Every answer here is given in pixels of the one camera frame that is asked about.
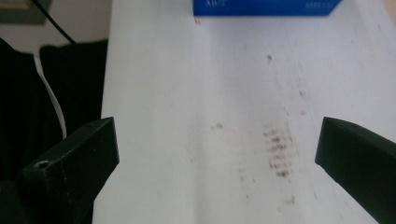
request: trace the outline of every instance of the black cable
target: black cable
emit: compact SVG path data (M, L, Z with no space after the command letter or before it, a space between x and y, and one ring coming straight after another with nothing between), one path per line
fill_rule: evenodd
M55 20L50 16L50 14L46 11L46 9L41 6L41 4L37 0L32 0L32 2L40 9L40 11L47 17L47 19L52 23L53 26L71 43L71 44L76 44L76 41L72 39L56 22Z

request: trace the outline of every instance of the screw hole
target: screw hole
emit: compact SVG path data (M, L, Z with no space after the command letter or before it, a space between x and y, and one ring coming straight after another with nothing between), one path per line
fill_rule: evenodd
M49 165L50 165L49 161L40 161L40 162L36 163L33 167L38 168L38 169L44 169Z

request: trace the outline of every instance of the black fabric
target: black fabric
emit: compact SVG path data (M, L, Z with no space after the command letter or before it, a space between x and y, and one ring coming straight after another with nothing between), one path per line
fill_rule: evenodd
M101 118L107 41L40 50L44 76L64 113L67 134Z
M61 140L33 55L0 38L0 180L21 183L21 169Z

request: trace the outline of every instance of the table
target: table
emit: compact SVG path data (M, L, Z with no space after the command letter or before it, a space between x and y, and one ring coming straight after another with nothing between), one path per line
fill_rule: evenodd
M107 223L375 223L315 165L324 116L396 141L396 30L377 0L328 18L194 18L114 1L103 117Z

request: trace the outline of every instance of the blue box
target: blue box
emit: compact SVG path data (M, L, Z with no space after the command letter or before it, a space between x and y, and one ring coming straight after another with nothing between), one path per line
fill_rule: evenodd
M194 16L327 16L341 0L193 0Z

